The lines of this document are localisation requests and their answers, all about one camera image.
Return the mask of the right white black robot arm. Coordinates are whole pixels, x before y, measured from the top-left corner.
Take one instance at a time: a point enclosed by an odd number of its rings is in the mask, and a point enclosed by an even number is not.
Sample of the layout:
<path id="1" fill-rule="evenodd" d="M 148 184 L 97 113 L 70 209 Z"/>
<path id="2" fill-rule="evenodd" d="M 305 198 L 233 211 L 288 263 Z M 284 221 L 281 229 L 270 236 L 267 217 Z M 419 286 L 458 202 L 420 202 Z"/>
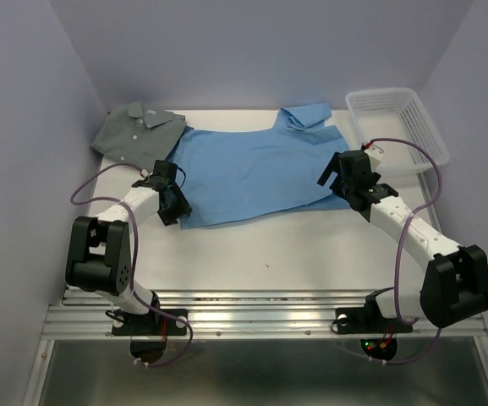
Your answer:
<path id="1" fill-rule="evenodd" d="M 445 328 L 488 311 L 488 260 L 477 245 L 462 246 L 418 217 L 398 192 L 380 181 L 378 147 L 337 152 L 318 183 L 331 179 L 332 193 L 396 243 L 392 288 L 375 292 L 362 309 L 363 323 L 381 330 L 392 319 L 404 324 L 427 320 Z M 401 256 L 408 253 L 423 271 L 419 289 L 402 292 Z"/>

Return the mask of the light blue long sleeve shirt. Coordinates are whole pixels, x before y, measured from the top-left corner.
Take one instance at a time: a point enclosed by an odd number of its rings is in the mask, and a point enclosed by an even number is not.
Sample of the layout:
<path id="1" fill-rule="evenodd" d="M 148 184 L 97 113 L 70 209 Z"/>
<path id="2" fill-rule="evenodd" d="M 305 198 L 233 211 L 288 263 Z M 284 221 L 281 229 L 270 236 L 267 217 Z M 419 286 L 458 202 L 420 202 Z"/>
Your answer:
<path id="1" fill-rule="evenodd" d="M 333 154 L 348 150 L 339 129 L 325 124 L 331 115 L 326 103 L 285 107 L 269 129 L 183 135 L 172 161 L 186 173 L 182 191 L 192 212 L 181 228 L 348 208 L 317 183 Z"/>

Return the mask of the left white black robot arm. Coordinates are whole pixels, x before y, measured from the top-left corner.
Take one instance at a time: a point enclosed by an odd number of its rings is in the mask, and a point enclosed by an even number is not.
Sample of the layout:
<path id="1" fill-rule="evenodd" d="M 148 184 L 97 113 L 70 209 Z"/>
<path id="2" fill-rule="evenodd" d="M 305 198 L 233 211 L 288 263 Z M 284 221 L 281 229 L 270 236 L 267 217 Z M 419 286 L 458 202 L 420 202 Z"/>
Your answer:
<path id="1" fill-rule="evenodd" d="M 177 180 L 184 175 L 178 165 L 156 161 L 123 198 L 109 197 L 105 211 L 73 222 L 65 281 L 110 303 L 115 335 L 182 336 L 189 325 L 186 309 L 162 310 L 158 295 L 135 280 L 140 224 L 159 217 L 168 227 L 192 212 Z"/>

